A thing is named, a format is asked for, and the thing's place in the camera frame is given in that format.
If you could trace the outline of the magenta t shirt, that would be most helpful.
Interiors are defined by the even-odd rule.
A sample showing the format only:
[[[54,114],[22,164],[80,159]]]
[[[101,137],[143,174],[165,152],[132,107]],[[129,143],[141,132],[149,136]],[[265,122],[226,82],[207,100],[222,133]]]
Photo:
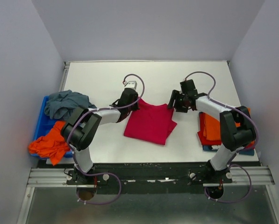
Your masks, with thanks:
[[[133,111],[128,119],[123,135],[164,146],[177,123],[172,120],[173,109],[167,104],[151,105],[138,102],[139,110]]]

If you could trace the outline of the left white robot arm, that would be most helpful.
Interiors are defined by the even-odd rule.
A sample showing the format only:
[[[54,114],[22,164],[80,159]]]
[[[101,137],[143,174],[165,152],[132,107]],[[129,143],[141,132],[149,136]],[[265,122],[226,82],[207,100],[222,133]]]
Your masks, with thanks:
[[[133,87],[124,88],[121,96],[109,107],[89,109],[77,107],[61,129],[61,135],[73,154],[74,166],[79,170],[77,179],[82,184],[93,180],[93,162],[89,146],[101,125],[119,123],[131,111],[139,109],[138,93]]]

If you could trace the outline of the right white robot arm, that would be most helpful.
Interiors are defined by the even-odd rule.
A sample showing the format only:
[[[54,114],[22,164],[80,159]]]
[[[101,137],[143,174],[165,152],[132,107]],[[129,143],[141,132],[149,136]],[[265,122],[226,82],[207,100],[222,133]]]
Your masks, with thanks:
[[[222,177],[222,170],[241,151],[252,150],[256,142],[256,130],[247,107],[232,107],[218,102],[206,93],[198,93],[193,80],[180,83],[181,90],[173,90],[168,109],[187,113],[188,110],[210,115],[220,125],[221,145],[216,154],[207,162],[205,170],[208,182],[217,182]]]

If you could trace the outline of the folded blue t shirt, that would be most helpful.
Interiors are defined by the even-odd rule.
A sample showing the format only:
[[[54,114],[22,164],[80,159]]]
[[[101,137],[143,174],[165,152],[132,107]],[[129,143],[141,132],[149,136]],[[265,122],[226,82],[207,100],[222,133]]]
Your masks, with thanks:
[[[203,151],[206,151],[206,152],[217,152],[219,147],[220,147],[220,145],[213,145],[213,146],[203,145],[202,149],[203,149]],[[254,149],[251,149],[251,150],[248,150],[248,151],[240,151],[239,154],[254,156],[255,151],[254,151]]]

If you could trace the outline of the crumpled grey-blue t shirt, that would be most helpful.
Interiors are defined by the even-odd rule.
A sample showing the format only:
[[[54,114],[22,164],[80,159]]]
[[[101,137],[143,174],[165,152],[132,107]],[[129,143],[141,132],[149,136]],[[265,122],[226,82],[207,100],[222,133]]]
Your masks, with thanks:
[[[56,92],[48,96],[44,114],[50,119],[68,120],[77,107],[96,108],[87,95],[71,90]]]

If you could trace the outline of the blue plastic bin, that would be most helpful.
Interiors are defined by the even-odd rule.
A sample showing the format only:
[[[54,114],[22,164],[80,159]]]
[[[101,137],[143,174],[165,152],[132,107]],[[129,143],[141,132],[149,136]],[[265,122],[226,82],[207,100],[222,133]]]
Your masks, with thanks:
[[[39,117],[38,117],[38,121],[37,121],[37,125],[36,125],[36,128],[35,128],[35,133],[34,133],[34,137],[33,137],[32,142],[37,140],[41,136],[45,136],[52,129],[54,124],[57,121],[60,121],[60,120],[57,120],[57,119],[50,119],[48,116],[46,116],[44,114],[44,107],[46,106],[47,101],[48,101],[48,96],[45,96],[43,98],[43,102],[42,102],[42,106],[41,106],[41,109],[40,109],[40,113],[39,113]],[[30,155],[34,156],[34,157],[37,157],[41,160],[48,160],[48,162],[50,164],[52,164],[51,160],[49,158],[41,158],[37,154],[30,154]],[[72,152],[69,151],[64,155],[63,158],[71,158],[71,157],[72,157]]]

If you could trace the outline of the crumpled orange t shirt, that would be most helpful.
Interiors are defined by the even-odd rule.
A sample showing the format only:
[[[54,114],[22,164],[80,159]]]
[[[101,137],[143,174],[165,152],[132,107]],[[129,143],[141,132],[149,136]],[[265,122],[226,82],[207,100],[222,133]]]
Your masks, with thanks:
[[[37,154],[41,158],[49,158],[53,166],[57,165],[70,151],[60,133],[64,125],[64,121],[57,121],[45,136],[41,136],[29,144],[29,153]]]

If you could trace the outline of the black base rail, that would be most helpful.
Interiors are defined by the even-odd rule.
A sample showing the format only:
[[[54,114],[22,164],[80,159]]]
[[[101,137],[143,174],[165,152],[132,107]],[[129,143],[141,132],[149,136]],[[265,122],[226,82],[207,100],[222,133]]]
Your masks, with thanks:
[[[211,171],[206,162],[96,163],[88,176],[76,168],[70,170],[66,183],[103,195],[201,194],[204,186],[232,183],[227,172]]]

